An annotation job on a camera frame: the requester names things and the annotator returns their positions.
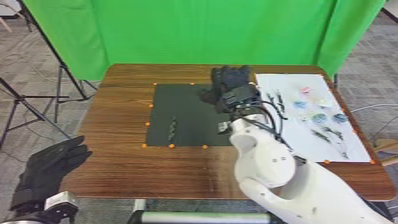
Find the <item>wooden table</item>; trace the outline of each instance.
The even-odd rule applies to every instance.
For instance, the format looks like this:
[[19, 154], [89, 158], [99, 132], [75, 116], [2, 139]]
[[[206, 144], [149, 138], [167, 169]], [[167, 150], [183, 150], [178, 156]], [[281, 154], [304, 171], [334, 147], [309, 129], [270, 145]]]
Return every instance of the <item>wooden table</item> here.
[[[211, 67], [215, 65], [139, 64], [110, 67], [80, 129], [94, 154], [62, 183], [62, 189], [76, 196], [247, 199], [233, 176], [233, 147], [142, 148], [153, 83], [210, 83]], [[256, 73], [323, 74], [314, 66], [252, 66], [252, 70]], [[332, 92], [377, 164], [332, 163], [325, 167], [369, 200], [389, 200], [393, 183], [339, 93], [334, 89]]]

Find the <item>wall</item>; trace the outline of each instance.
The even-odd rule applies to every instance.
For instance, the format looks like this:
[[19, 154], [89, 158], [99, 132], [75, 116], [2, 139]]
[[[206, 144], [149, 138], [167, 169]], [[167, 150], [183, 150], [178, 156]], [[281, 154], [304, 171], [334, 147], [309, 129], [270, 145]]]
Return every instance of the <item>wall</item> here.
[[391, 14], [398, 18], [398, 0], [389, 0], [389, 2], [384, 5], [384, 8], [389, 10]]

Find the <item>light stand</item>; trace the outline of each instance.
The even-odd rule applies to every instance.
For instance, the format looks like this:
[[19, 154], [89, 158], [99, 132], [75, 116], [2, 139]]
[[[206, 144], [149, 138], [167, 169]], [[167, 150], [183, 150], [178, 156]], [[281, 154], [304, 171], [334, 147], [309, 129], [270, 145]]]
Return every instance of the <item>light stand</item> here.
[[[7, 95], [14, 98], [14, 105], [12, 105], [12, 109], [11, 109], [11, 114], [9, 114], [9, 119], [7, 119], [7, 123], [5, 123], [5, 129], [3, 129], [3, 134], [2, 134], [2, 139], [0, 139], [0, 149], [3, 146], [3, 142], [5, 142], [5, 137], [7, 134], [12, 130], [16, 130], [18, 128], [21, 128], [23, 126], [27, 126], [28, 124], [35, 123], [37, 121], [44, 121], [48, 123], [48, 125], [53, 127], [53, 129], [60, 132], [60, 134], [66, 136], [67, 139], [71, 139], [71, 136], [66, 134], [66, 132], [62, 131], [62, 129], [59, 128], [57, 124], [51, 122], [51, 120], [46, 118], [46, 112], [50, 109], [50, 105], [55, 99], [60, 98], [69, 98], [67, 96], [25, 96], [19, 95], [16, 90], [12, 89], [11, 85], [7, 84], [5, 80], [0, 78], [0, 85], [3, 86], [3, 88], [7, 89], [9, 92]], [[27, 99], [50, 99], [50, 102], [46, 104], [46, 108], [43, 113], [39, 112], [39, 110], [35, 109], [35, 107], [32, 106], [32, 104], [27, 102]], [[16, 107], [18, 105], [23, 105], [28, 109], [28, 111], [32, 112], [32, 114], [35, 115], [35, 119], [27, 121], [25, 123], [21, 123], [19, 125], [16, 125], [14, 127], [11, 127], [11, 123], [12, 123], [12, 119], [14, 119], [14, 114], [16, 114]]]

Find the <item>black glove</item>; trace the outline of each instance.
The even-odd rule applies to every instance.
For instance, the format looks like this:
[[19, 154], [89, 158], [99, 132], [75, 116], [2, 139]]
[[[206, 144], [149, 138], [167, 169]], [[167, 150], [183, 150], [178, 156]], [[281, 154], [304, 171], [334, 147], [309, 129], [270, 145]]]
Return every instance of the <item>black glove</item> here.
[[59, 193], [62, 178], [92, 154], [82, 142], [83, 136], [60, 142], [30, 156], [19, 175], [11, 211], [25, 213], [43, 210], [46, 198]]
[[234, 88], [249, 84], [249, 66], [243, 65], [240, 68], [231, 68], [222, 66], [222, 68], [213, 68], [211, 70], [211, 89], [202, 90], [199, 97], [202, 102], [217, 105], [224, 93], [227, 93]]

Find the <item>black mat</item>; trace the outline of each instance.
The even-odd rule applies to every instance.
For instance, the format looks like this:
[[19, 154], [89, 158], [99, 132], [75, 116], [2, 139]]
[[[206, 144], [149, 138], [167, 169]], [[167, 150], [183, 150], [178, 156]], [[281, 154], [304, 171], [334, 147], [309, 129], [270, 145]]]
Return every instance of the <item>black mat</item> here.
[[[218, 122], [229, 120], [217, 114], [213, 105], [202, 103], [197, 92], [210, 85], [158, 84], [153, 99], [151, 126], [146, 135], [149, 146], [229, 146], [229, 135], [218, 135]], [[169, 140], [172, 120], [174, 137]]]

